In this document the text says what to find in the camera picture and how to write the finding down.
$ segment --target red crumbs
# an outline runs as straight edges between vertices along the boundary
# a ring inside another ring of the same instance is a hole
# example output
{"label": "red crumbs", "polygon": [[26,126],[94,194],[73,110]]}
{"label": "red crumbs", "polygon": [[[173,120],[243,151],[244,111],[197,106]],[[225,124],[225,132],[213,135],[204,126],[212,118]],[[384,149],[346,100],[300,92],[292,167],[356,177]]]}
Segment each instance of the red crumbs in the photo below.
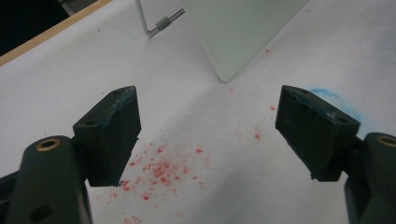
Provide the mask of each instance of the red crumbs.
{"label": "red crumbs", "polygon": [[134,220],[134,224],[139,224],[142,223],[142,219],[136,216],[132,216],[132,219]]}
{"label": "red crumbs", "polygon": [[158,152],[158,153],[162,153],[164,149],[165,149],[165,147],[159,147],[158,150],[157,150],[157,152]]}
{"label": "red crumbs", "polygon": [[150,197],[151,197],[151,193],[149,193],[149,192],[145,192],[145,194],[143,194],[143,199],[145,201],[147,201]]}
{"label": "red crumbs", "polygon": [[256,138],[257,141],[262,140],[262,137],[258,133],[254,134],[254,137]]}
{"label": "red crumbs", "polygon": [[[185,181],[202,180],[200,172],[210,166],[210,157],[200,145],[166,146],[148,143],[148,148],[133,156],[129,165],[133,168],[131,179],[120,182],[121,191],[112,192],[111,199],[121,193],[131,192],[144,202],[157,202],[157,197],[177,195],[179,187]],[[204,182],[195,183],[204,187]],[[130,223],[139,223],[132,218],[125,219]]]}

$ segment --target white table surface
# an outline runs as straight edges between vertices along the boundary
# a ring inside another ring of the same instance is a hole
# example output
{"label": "white table surface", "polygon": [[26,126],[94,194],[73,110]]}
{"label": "white table surface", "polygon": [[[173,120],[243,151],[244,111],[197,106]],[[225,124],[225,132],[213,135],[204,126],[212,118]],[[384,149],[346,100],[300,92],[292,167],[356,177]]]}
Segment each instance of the white table surface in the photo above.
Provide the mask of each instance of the white table surface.
{"label": "white table surface", "polygon": [[[149,25],[180,6],[143,1]],[[89,188],[94,223],[347,223],[346,176],[312,181],[272,108],[282,85],[315,90],[362,123],[359,137],[396,135],[395,11],[391,0],[311,0],[223,83],[187,15],[147,38],[134,1],[114,0],[0,68],[0,175],[34,141],[72,137],[107,93],[135,85],[130,188]],[[163,161],[170,182],[154,185],[144,168]]]}

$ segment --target metal pin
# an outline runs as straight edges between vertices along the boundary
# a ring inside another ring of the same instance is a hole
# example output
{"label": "metal pin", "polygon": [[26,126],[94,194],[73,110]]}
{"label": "metal pin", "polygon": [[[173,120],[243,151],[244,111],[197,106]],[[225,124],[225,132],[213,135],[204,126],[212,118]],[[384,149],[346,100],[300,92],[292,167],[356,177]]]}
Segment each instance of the metal pin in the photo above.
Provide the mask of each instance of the metal pin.
{"label": "metal pin", "polygon": [[158,34],[161,30],[168,27],[172,23],[172,21],[175,21],[177,18],[179,18],[185,12],[184,8],[181,7],[176,12],[172,13],[171,15],[169,15],[167,17],[162,18],[160,21],[155,23],[154,27],[152,27],[151,29],[148,29],[145,14],[143,13],[142,4],[140,3],[140,0],[135,0],[135,1],[136,1],[136,5],[137,5],[137,10],[139,12],[140,20],[142,22],[143,31],[145,32],[146,35],[150,35],[150,36],[154,36],[154,35]]}

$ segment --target mounting hole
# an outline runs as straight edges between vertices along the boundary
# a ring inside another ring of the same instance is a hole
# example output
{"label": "mounting hole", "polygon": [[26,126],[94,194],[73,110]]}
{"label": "mounting hole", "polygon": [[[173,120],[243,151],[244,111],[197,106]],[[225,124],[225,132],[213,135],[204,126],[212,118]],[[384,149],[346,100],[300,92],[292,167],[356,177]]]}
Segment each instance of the mounting hole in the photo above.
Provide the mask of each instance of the mounting hole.
{"label": "mounting hole", "polygon": [[50,217],[51,215],[52,215],[52,209],[50,208],[49,205],[46,204],[35,209],[35,211],[33,211],[33,213],[30,215],[30,220],[33,223],[39,223],[44,219],[46,219],[47,217]]}
{"label": "mounting hole", "polygon": [[96,124],[96,119],[91,119],[86,124],[89,125],[89,126],[95,125]]}
{"label": "mounting hole", "polygon": [[59,146],[59,144],[61,144],[61,140],[58,138],[50,138],[40,142],[37,146],[35,146],[35,150],[39,152],[50,151]]}
{"label": "mounting hole", "polygon": [[341,123],[347,123],[346,119],[337,119],[338,121],[340,121]]}
{"label": "mounting hole", "polygon": [[386,146],[396,147],[396,139],[388,136],[378,136],[376,140]]}

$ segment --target clear acrylic sheet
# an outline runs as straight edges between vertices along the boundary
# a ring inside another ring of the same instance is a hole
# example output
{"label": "clear acrylic sheet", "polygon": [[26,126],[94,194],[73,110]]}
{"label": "clear acrylic sheet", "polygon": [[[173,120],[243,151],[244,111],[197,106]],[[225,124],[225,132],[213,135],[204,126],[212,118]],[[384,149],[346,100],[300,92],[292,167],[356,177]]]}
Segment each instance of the clear acrylic sheet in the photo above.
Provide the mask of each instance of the clear acrylic sheet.
{"label": "clear acrylic sheet", "polygon": [[308,0],[183,0],[219,77],[230,81]]}

